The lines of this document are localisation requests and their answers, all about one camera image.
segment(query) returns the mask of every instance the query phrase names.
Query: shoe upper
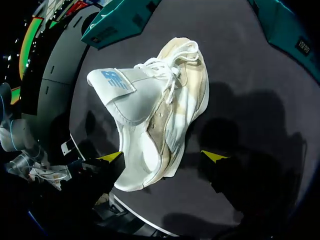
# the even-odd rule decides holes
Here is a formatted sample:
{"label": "shoe upper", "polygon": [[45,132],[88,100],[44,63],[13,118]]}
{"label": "shoe upper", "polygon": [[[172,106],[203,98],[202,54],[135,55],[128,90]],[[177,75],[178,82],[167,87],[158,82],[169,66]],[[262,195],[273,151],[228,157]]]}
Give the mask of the shoe upper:
{"label": "shoe upper", "polygon": [[87,81],[113,118],[125,126],[144,122],[166,85],[141,69],[97,69]]}

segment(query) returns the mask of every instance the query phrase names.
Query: new balance logo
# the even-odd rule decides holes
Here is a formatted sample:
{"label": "new balance logo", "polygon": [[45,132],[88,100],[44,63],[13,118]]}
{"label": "new balance logo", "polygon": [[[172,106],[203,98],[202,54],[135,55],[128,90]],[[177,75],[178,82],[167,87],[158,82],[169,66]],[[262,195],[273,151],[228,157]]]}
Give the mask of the new balance logo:
{"label": "new balance logo", "polygon": [[111,86],[129,90],[126,84],[122,82],[121,77],[119,77],[118,74],[116,74],[115,72],[101,71],[101,73],[106,79],[109,79],[108,83]]}

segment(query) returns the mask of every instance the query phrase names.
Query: shoe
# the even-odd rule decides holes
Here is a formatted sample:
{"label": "shoe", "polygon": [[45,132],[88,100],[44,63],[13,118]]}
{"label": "shoe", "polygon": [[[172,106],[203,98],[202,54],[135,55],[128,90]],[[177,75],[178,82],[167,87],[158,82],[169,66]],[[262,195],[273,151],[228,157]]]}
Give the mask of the shoe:
{"label": "shoe", "polygon": [[87,81],[119,132],[125,170],[114,186],[131,192],[173,177],[188,126],[209,101],[208,73],[198,44],[174,38],[157,58],[132,69],[97,69]]}

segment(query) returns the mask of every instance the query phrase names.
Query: dark gray surface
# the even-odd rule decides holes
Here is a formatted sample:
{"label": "dark gray surface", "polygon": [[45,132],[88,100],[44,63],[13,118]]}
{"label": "dark gray surface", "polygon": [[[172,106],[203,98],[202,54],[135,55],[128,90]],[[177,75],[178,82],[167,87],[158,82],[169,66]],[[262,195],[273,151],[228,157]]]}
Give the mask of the dark gray surface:
{"label": "dark gray surface", "polygon": [[212,144],[208,137],[220,142],[221,135],[212,132],[219,129],[215,123],[231,121],[241,146],[275,157],[281,173],[294,175],[298,185],[303,172],[301,199],[319,159],[320,89],[300,65],[267,43],[246,0],[162,0],[141,35],[99,51],[90,48],[70,115],[70,132],[81,151],[89,146],[102,156],[115,152],[119,142],[113,119],[86,75],[144,63],[174,37],[199,44],[210,82],[208,108],[190,127],[173,178],[136,192],[114,189],[114,194],[146,220],[178,235],[208,237],[238,224],[239,213],[197,170],[199,151]]}

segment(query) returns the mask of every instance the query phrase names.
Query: shoelace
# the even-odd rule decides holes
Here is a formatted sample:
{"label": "shoelace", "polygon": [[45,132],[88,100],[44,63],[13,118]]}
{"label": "shoelace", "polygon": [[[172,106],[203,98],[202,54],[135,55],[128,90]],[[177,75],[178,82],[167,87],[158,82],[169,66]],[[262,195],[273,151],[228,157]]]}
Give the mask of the shoelace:
{"label": "shoelace", "polygon": [[[167,57],[164,59],[152,57],[145,63],[139,63],[135,65],[134,69],[141,69],[150,77],[154,77],[160,80],[167,80],[162,94],[164,94],[165,90],[170,87],[169,96],[165,102],[166,104],[171,104],[174,99],[176,81],[180,74],[180,70],[175,66],[175,62],[178,59],[184,60],[186,62],[196,62],[199,58],[198,50],[199,47],[195,41],[188,41],[176,48],[171,53],[172,57]],[[196,55],[193,57],[186,57],[187,54]]]}

